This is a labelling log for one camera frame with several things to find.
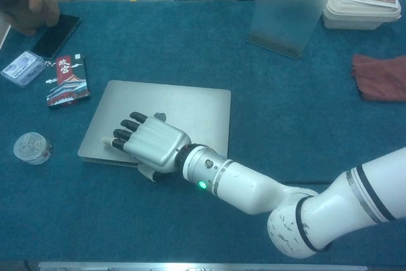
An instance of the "screw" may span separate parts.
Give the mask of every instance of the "screw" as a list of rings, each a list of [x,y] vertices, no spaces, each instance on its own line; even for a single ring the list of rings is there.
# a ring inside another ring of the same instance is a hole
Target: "screw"
[[[212,168],[214,163],[212,160],[207,159],[204,163],[206,165],[207,168]]]

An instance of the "robotic arm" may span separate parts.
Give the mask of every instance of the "robotic arm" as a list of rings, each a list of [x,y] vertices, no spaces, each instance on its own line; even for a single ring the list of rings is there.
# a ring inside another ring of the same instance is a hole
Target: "robotic arm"
[[[283,185],[205,145],[192,144],[182,130],[133,112],[107,145],[123,150],[160,173],[183,177],[241,211],[271,212],[268,233],[293,258],[324,251],[354,230],[406,217],[406,148],[339,175],[321,194]]]

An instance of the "silver laptop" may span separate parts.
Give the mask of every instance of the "silver laptop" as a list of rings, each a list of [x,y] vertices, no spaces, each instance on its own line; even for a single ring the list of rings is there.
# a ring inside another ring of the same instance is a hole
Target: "silver laptop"
[[[104,145],[102,138],[125,129],[120,122],[137,111],[182,129],[192,143],[208,145],[226,157],[230,104],[231,93],[224,89],[110,81],[77,154],[85,161],[136,166],[135,158]]]

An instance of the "metal strip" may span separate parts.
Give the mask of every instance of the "metal strip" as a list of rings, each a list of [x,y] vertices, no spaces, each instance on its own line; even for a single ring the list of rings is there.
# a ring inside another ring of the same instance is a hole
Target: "metal strip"
[[[193,180],[193,174],[195,173],[196,170],[196,165],[200,158],[204,155],[206,151],[204,150],[203,146],[198,146],[192,149],[189,153],[189,155],[186,158],[185,165],[187,166],[187,180],[192,181]]]
[[[354,196],[357,198],[363,210],[367,213],[367,215],[372,219],[375,223],[382,223],[381,220],[377,217],[377,215],[373,212],[367,202],[364,200],[360,190],[355,183],[354,177],[351,174],[351,171],[346,172],[346,177],[348,181],[348,185],[350,186],[351,191],[353,192]]]
[[[217,196],[218,183],[220,182],[221,177],[223,176],[224,172],[225,172],[226,169],[230,166],[231,163],[234,163],[234,161],[229,160],[229,163],[225,164],[225,165],[221,168],[221,170],[219,171],[217,177],[216,177],[215,180],[213,181],[213,183],[214,183],[213,194],[214,194],[215,196]]]
[[[374,204],[376,205],[378,210],[382,213],[382,215],[389,221],[396,220],[396,218],[388,211],[386,206],[383,204],[383,202],[380,200],[378,195],[375,193],[374,188],[369,183],[368,178],[363,171],[362,165],[357,166],[357,173],[363,183],[363,186],[365,187],[368,194],[370,195],[370,198],[372,199],[372,201],[374,201]]]
[[[40,262],[41,271],[367,271],[366,266],[260,263]]]
[[[375,206],[374,202],[370,198],[368,191],[365,189],[364,185],[362,184],[362,181],[357,173],[357,168],[351,169],[351,175],[353,176],[355,185],[357,186],[358,190],[360,191],[362,198],[365,200],[365,202],[367,203],[369,208],[372,210],[373,214],[377,216],[379,221],[385,222],[386,218],[381,214],[381,212],[379,212],[378,208]]]

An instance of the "red towel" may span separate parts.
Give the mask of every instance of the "red towel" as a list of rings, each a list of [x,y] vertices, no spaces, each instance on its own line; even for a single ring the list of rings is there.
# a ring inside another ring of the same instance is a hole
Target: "red towel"
[[[356,54],[351,75],[364,100],[406,102],[406,55],[377,60]]]

